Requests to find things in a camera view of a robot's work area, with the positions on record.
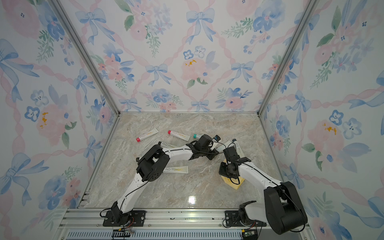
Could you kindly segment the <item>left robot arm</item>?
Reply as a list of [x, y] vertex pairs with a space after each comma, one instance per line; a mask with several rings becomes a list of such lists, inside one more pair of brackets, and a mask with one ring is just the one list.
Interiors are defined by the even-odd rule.
[[132, 210], [149, 182], [160, 177], [169, 163], [190, 161], [200, 157], [212, 160], [219, 152], [215, 149], [221, 138], [204, 134], [198, 140], [177, 148], [163, 148], [157, 144], [137, 159], [136, 175], [125, 193], [107, 211], [103, 226], [124, 226], [132, 222]]

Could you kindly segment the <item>yellow cleaning cloth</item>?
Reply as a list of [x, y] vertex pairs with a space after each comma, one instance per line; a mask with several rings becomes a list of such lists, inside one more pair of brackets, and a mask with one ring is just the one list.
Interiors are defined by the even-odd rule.
[[245, 181], [245, 179], [242, 177], [238, 177], [236, 179], [233, 179], [233, 178], [226, 178], [224, 176], [221, 176], [221, 178], [223, 179], [223, 181], [228, 186], [230, 186], [231, 188], [233, 188], [235, 190], [238, 190], [240, 188], [240, 186], [242, 185], [242, 183]]

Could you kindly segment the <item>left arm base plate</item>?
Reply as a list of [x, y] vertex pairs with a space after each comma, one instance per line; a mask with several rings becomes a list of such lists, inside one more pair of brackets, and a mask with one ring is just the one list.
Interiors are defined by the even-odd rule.
[[125, 214], [120, 214], [119, 217], [115, 217], [112, 211], [109, 210], [104, 217], [103, 227], [143, 227], [146, 213], [147, 212], [143, 210], [133, 210]]

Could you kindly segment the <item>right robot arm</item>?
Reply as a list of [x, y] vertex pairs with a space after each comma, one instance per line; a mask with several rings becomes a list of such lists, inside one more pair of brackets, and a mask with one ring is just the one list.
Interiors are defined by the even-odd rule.
[[254, 185], [264, 201], [248, 201], [239, 205], [238, 217], [229, 222], [240, 222], [244, 226], [270, 226], [281, 235], [286, 232], [303, 231], [308, 217], [297, 188], [291, 182], [281, 182], [269, 176], [248, 158], [230, 163], [222, 162], [219, 175], [229, 179], [243, 178]]

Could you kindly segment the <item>dark green cap toothpaste tube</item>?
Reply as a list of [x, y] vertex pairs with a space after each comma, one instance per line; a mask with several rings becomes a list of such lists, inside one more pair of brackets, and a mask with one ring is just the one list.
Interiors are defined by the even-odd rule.
[[163, 173], [165, 173], [165, 174], [188, 174], [189, 168], [188, 168], [188, 166], [166, 167], [163, 170]]

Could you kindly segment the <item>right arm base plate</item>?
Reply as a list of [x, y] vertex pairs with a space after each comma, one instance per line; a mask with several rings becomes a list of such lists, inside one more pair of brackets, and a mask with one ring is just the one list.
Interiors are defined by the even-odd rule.
[[224, 223], [223, 225], [225, 227], [231, 228], [231, 227], [245, 227], [250, 228], [253, 227], [266, 227], [267, 224], [261, 221], [253, 221], [253, 220], [242, 220], [239, 211], [231, 211], [227, 210], [224, 211], [225, 217], [224, 217]]

